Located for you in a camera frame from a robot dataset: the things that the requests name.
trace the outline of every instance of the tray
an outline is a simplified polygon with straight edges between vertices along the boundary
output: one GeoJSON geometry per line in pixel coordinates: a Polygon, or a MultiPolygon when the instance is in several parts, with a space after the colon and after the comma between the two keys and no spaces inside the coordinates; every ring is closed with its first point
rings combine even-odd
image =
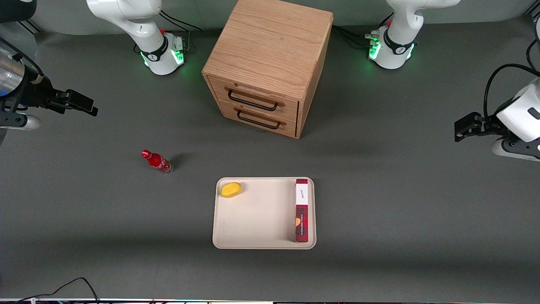
{"type": "Polygon", "coordinates": [[[317,242],[315,192],[307,177],[224,177],[215,188],[212,241],[219,249],[311,249],[317,242]],[[296,179],[309,185],[309,241],[295,239],[296,179]],[[227,183],[242,184],[242,193],[225,198],[219,195],[227,183]]]}

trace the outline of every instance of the bottle cap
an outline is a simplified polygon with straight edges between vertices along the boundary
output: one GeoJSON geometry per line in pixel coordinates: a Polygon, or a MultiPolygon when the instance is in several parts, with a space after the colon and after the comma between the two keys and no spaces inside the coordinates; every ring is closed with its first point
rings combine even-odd
{"type": "Polygon", "coordinates": [[[146,159],[150,158],[152,156],[152,152],[148,151],[148,150],[143,150],[140,155],[146,159]]]}

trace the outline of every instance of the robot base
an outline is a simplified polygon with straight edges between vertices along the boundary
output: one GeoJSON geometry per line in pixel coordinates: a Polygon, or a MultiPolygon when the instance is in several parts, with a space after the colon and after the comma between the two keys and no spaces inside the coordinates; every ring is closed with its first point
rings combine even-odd
{"type": "MultiPolygon", "coordinates": [[[[387,29],[387,26],[380,27],[377,30],[371,31],[371,35],[382,37],[387,29]]],[[[410,58],[413,48],[414,44],[402,54],[396,55],[392,49],[385,44],[384,40],[379,38],[369,50],[368,58],[375,61],[382,68],[395,70],[400,68],[405,61],[410,58]]]]}
{"type": "Polygon", "coordinates": [[[159,61],[147,60],[143,54],[144,64],[156,75],[167,75],[174,72],[185,62],[184,42],[182,37],[177,37],[171,33],[163,36],[168,40],[168,49],[159,61]]]}

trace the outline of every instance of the black metal handle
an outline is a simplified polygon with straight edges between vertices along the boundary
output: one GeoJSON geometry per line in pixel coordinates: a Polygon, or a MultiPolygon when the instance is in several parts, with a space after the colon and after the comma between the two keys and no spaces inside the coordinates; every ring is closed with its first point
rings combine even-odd
{"type": "Polygon", "coordinates": [[[232,93],[233,93],[233,90],[230,89],[228,95],[229,95],[229,99],[232,100],[232,101],[236,101],[236,102],[239,102],[239,103],[250,105],[252,107],[256,107],[256,108],[266,110],[266,111],[275,111],[278,108],[278,103],[277,102],[274,104],[273,107],[269,108],[269,107],[265,107],[264,105],[256,104],[256,103],[253,103],[253,102],[249,102],[247,100],[243,100],[243,99],[240,99],[240,98],[233,97],[233,96],[231,96],[232,93]]]}
{"type": "Polygon", "coordinates": [[[265,127],[265,128],[272,129],[272,130],[277,130],[279,128],[279,125],[281,124],[279,121],[278,121],[278,125],[269,125],[269,124],[265,124],[265,123],[258,122],[258,121],[255,121],[255,120],[251,120],[249,118],[245,118],[245,117],[240,116],[240,113],[242,113],[241,110],[237,110],[237,111],[238,111],[238,113],[237,113],[238,119],[243,120],[243,121],[247,121],[247,122],[251,122],[251,123],[254,123],[256,125],[260,125],[261,127],[265,127]]]}

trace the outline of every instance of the yellow sponge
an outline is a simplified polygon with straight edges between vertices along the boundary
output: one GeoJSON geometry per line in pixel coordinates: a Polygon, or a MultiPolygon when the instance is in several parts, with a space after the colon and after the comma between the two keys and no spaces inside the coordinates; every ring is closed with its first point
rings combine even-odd
{"type": "Polygon", "coordinates": [[[223,197],[233,197],[239,195],[242,192],[242,185],[240,183],[228,183],[225,186],[221,187],[219,195],[223,197]]]}

